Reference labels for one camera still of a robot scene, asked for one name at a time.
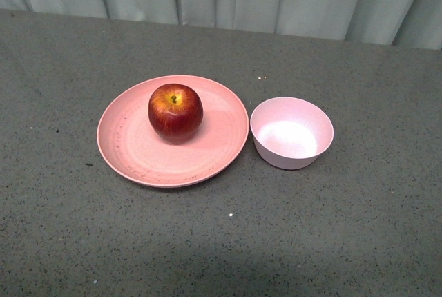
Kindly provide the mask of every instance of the speckled countertop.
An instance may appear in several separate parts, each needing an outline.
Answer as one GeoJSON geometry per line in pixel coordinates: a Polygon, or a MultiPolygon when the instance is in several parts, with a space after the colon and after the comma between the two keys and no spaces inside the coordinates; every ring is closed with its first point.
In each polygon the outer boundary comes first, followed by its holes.
{"type": "Polygon", "coordinates": [[[0,295],[442,296],[442,52],[0,11],[0,295]],[[306,99],[311,166],[251,135],[221,173],[160,190],[96,142],[121,92],[190,74],[249,113],[306,99]]]}

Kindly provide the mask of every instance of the pink plate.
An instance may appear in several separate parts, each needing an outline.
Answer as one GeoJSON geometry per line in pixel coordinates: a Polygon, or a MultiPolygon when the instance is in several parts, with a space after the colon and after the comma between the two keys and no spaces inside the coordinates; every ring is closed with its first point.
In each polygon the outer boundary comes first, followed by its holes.
{"type": "Polygon", "coordinates": [[[99,121],[99,150],[112,169],[134,182],[175,188],[196,184],[221,172],[238,156],[249,132],[241,100],[225,86],[203,77],[163,76],[129,88],[99,121]],[[159,86],[179,83],[200,96],[204,118],[188,142],[164,142],[148,120],[148,101],[159,86]]]}

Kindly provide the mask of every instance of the table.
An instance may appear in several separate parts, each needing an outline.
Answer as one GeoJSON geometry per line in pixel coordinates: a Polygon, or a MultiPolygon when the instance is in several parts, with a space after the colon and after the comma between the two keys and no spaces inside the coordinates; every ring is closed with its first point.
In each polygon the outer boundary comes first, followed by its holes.
{"type": "Polygon", "coordinates": [[[0,11],[2,296],[442,295],[442,52],[0,11]],[[251,134],[215,177],[154,189],[96,143],[121,92],[306,99],[335,128],[285,171],[251,134]]]}

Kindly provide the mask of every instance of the bowl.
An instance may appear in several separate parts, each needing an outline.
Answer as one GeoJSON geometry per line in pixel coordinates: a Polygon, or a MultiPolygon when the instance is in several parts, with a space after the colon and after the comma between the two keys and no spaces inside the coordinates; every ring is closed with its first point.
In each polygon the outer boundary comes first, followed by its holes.
{"type": "Polygon", "coordinates": [[[302,99],[277,97],[259,104],[250,127],[256,150],[282,169],[301,169],[324,153],[333,141],[332,121],[302,99]]]}

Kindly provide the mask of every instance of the apple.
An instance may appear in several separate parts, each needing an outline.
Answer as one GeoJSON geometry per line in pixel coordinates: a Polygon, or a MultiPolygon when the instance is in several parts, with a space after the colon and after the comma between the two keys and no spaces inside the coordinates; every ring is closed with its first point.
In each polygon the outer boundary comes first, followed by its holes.
{"type": "Polygon", "coordinates": [[[153,130],[172,143],[191,139],[202,122],[203,109],[198,94],[183,84],[165,84],[153,91],[148,103],[153,130]]]}

